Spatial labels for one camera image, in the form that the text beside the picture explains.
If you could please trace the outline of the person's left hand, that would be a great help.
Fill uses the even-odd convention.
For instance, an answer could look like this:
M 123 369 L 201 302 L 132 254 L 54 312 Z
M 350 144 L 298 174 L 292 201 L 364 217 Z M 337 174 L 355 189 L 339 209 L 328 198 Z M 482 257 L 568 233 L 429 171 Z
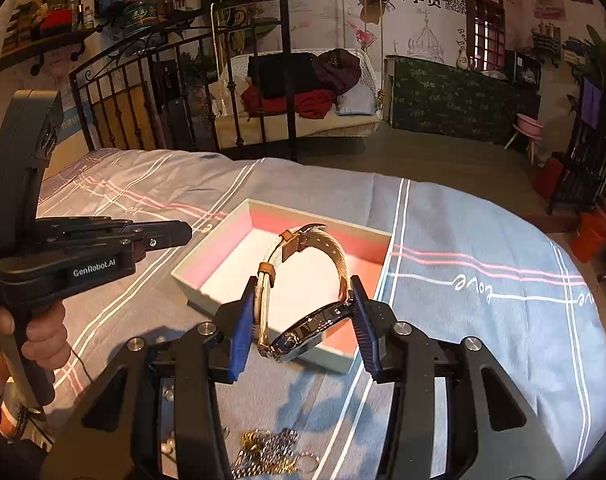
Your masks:
M 64 318 L 62 301 L 55 302 L 47 312 L 36 315 L 27 325 L 27 341 L 22 345 L 22 355 L 44 370 L 57 370 L 68 362 L 71 347 Z M 12 315 L 0 306 L 0 335 L 11 336 L 13 330 Z M 0 394 L 9 377 L 10 372 L 0 348 Z

